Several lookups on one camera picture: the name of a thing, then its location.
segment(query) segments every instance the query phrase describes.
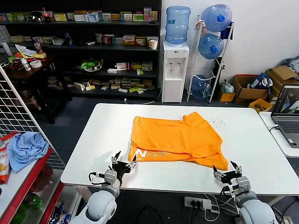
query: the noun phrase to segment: blue bottle cap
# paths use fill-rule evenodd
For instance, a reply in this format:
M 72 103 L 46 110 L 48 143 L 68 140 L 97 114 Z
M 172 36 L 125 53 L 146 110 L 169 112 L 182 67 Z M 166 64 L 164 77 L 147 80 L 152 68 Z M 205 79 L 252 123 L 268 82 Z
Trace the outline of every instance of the blue bottle cap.
M 218 21 L 218 22 L 223 22 L 223 21 L 225 21 L 225 15 L 221 15 L 221 14 L 218 15 L 218 16 L 217 16 L 217 21 Z
M 216 53 L 218 49 L 213 45 L 211 46 L 211 52 Z

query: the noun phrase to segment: laptop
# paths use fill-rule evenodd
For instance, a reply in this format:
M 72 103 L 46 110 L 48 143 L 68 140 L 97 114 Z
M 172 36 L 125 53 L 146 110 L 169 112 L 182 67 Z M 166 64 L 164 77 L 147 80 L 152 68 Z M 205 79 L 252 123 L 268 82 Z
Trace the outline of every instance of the laptop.
M 299 148 L 299 85 L 285 84 L 271 114 L 292 148 Z

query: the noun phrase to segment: laptop keyboard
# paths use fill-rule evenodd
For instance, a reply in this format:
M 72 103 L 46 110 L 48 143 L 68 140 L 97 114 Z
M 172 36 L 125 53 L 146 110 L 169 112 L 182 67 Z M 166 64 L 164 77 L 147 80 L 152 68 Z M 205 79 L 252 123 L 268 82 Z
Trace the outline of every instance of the laptop keyboard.
M 299 133 L 299 121 L 277 121 L 285 133 Z

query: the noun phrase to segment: laptop screen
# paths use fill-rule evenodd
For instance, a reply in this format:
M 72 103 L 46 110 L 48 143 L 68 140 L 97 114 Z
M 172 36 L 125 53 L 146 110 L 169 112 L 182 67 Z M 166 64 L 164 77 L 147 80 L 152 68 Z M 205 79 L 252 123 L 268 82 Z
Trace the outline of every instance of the laptop screen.
M 299 85 L 284 85 L 272 115 L 299 116 Z

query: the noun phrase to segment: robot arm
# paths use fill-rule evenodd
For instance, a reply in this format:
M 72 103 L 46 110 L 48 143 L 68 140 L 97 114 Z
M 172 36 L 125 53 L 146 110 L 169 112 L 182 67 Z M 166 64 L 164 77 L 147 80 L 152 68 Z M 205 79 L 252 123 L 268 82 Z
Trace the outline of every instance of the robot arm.
M 125 173 L 130 173 L 136 163 L 136 156 L 130 163 L 117 161 L 121 152 L 112 157 L 112 168 L 109 166 L 105 174 L 92 172 L 89 174 L 89 180 L 94 185 L 101 185 L 98 192 L 92 194 L 87 205 L 74 217 L 70 224 L 105 224 L 114 215 L 116 210 L 116 198 L 120 194 L 122 177 Z M 91 176 L 103 178 L 102 183 L 93 183 Z
M 232 161 L 231 163 L 235 171 L 222 173 L 214 167 L 214 177 L 226 184 L 220 196 L 226 191 L 230 192 L 244 224 L 278 224 L 271 207 L 261 202 L 251 190 L 249 179 L 242 176 L 242 168 Z

